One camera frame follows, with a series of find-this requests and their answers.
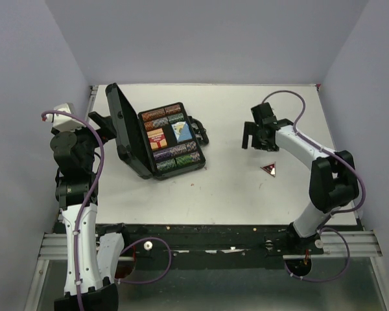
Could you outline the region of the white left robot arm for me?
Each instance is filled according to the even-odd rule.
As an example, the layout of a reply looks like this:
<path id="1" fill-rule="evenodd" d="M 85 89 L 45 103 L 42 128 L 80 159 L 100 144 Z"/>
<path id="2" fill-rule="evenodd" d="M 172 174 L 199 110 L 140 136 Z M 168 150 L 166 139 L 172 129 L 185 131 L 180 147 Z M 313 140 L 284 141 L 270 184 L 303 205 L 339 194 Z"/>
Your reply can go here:
<path id="1" fill-rule="evenodd" d="M 67 242 L 67 275 L 64 295 L 53 303 L 54 310 L 117 310 L 118 290 L 113 273 L 101 271 L 97 260 L 97 195 L 104 166 L 104 143 L 116 137 L 111 117 L 91 113 L 99 125 L 66 109 L 41 115 L 50 120 L 54 137 L 51 149 L 58 165 L 56 199 L 62 211 Z"/>

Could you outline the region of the red triangular plaque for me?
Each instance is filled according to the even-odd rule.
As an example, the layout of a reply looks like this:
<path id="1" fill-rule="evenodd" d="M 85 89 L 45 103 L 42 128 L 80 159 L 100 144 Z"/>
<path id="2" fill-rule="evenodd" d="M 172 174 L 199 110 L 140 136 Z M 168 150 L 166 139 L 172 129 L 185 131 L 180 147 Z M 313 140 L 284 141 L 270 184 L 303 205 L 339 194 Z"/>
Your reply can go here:
<path id="1" fill-rule="evenodd" d="M 261 170 L 272 176 L 276 177 L 276 162 L 269 163 L 260 167 Z"/>

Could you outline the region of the red playing card deck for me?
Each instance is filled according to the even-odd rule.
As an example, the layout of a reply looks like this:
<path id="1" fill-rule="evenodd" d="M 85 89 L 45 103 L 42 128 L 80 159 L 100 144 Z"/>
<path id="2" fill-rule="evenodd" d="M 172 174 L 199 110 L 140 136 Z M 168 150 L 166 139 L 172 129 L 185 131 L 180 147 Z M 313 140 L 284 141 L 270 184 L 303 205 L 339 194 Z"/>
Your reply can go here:
<path id="1" fill-rule="evenodd" d="M 158 150 L 167 147 L 168 143 L 164 131 L 161 128 L 147 132 L 151 150 Z"/>

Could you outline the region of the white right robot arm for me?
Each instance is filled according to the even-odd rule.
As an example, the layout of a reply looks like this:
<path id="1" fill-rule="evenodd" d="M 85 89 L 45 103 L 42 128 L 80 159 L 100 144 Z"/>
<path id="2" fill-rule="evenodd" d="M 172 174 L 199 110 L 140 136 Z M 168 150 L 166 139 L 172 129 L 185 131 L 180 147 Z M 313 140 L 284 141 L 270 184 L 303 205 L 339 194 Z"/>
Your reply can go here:
<path id="1" fill-rule="evenodd" d="M 286 248 L 294 254 L 309 246 L 312 238 L 341 207 L 359 196 L 359 183 L 354 173 L 353 156 L 346 150 L 337 152 L 324 148 L 300 133 L 288 119 L 278 120 L 269 103 L 252 109 L 252 122 L 244 123 L 242 148 L 267 152 L 286 150 L 310 171 L 310 203 L 301 215 L 289 224 L 285 238 Z"/>

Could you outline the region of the blue green poker chip stack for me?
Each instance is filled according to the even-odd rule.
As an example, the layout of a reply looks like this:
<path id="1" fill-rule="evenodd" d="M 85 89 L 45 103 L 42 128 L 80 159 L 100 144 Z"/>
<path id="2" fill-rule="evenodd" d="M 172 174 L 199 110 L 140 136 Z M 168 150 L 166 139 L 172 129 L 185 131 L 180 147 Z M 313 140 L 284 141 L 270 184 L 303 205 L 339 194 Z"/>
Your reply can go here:
<path id="1" fill-rule="evenodd" d="M 167 119 L 170 124 L 174 124 L 176 122 L 183 122 L 185 117 L 183 113 L 176 113 L 174 115 L 169 115 Z"/>

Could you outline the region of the blue playing card deck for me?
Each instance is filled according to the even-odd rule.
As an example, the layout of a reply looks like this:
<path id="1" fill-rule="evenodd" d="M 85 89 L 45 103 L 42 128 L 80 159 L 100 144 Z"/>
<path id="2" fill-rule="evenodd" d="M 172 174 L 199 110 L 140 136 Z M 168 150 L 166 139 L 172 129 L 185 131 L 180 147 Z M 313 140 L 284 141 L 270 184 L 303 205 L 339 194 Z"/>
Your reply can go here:
<path id="1" fill-rule="evenodd" d="M 193 139 L 193 135 L 189 128 L 189 125 L 185 121 L 175 122 L 171 125 L 172 135 L 171 135 L 171 143 L 179 144 L 190 141 Z"/>

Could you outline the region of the black poker chip case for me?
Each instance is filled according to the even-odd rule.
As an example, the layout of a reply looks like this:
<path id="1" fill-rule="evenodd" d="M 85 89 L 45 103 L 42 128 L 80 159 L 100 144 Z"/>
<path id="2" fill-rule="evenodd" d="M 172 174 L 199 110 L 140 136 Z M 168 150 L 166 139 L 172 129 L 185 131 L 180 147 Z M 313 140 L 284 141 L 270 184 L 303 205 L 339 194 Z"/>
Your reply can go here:
<path id="1" fill-rule="evenodd" d="M 206 129 L 183 103 L 138 113 L 116 83 L 105 93 L 117 132 L 117 155 L 140 178 L 165 180 L 205 166 Z"/>

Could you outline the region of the brown white poker chip stack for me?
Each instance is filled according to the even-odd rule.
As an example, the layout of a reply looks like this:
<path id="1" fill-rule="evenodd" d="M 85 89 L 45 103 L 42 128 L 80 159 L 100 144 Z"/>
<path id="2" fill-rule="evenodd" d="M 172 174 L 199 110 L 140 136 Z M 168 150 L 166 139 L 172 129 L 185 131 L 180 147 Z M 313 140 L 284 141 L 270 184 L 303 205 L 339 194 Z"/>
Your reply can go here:
<path id="1" fill-rule="evenodd" d="M 162 118 L 154 119 L 152 121 L 148 121 L 144 123 L 144 126 L 146 131 L 151 131 L 158 128 L 162 128 L 163 126 L 166 126 L 168 124 L 169 124 L 168 118 L 162 117 Z"/>

